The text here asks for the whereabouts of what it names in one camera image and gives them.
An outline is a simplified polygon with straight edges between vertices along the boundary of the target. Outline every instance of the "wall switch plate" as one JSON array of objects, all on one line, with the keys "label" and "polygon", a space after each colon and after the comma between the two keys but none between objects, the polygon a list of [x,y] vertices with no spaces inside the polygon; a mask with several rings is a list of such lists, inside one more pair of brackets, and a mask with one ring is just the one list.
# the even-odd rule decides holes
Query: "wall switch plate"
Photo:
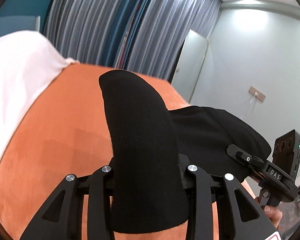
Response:
[{"label": "wall switch plate", "polygon": [[257,100],[259,100],[260,102],[262,102],[262,103],[264,102],[265,95],[262,92],[260,92],[259,90],[257,90],[255,87],[251,86],[249,89],[249,93],[252,96],[256,97]]}]

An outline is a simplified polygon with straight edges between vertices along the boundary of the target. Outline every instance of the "gray curtain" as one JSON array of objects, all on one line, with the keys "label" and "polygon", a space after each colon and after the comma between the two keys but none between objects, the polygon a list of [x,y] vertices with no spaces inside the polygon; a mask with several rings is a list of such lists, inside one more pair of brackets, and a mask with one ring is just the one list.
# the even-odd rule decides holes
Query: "gray curtain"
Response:
[{"label": "gray curtain", "polygon": [[44,34],[64,57],[98,64],[121,0],[54,0]]},{"label": "gray curtain", "polygon": [[221,0],[151,0],[126,69],[168,79],[186,35],[206,37]]}]

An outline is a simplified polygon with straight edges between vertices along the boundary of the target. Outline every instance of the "orange cushion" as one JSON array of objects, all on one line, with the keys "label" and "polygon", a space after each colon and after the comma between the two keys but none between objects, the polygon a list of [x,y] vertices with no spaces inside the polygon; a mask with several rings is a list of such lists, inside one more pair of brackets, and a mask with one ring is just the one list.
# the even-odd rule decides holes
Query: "orange cushion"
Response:
[{"label": "orange cushion", "polygon": [[[107,67],[74,64],[64,69],[31,106],[0,162],[0,222],[17,240],[42,203],[69,173],[92,174],[112,157],[98,79]],[[169,110],[188,104],[164,81],[140,75]],[[82,239],[86,234],[85,198]],[[214,205],[214,239],[218,239]],[[185,239],[186,223],[162,232],[115,235],[119,240]]]}]

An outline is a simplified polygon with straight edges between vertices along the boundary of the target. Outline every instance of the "black mount bracket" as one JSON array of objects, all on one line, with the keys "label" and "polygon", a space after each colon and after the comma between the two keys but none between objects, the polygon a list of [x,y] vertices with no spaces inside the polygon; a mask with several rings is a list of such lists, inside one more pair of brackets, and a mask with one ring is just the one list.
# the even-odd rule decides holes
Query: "black mount bracket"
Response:
[{"label": "black mount bracket", "polygon": [[[216,177],[189,165],[180,155],[183,188],[190,203],[186,240],[213,240],[212,198],[216,198],[220,240],[267,239],[276,232],[261,207],[232,175]],[[20,240],[80,240],[84,195],[88,201],[88,240],[114,240],[110,226],[114,159],[92,175],[67,175],[43,203]]]},{"label": "black mount bracket", "polygon": [[259,201],[262,206],[278,206],[281,201],[291,202],[298,193],[294,179],[270,161],[262,161],[234,144],[227,148],[227,154],[250,168],[251,176],[262,187]]}]

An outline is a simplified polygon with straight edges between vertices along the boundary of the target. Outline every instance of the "teal wall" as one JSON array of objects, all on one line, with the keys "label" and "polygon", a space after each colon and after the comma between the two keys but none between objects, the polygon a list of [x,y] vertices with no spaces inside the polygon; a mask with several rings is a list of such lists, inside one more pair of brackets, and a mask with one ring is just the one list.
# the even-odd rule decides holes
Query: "teal wall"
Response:
[{"label": "teal wall", "polygon": [[40,16],[40,31],[42,32],[51,3],[52,0],[6,0],[0,8],[0,17]]}]

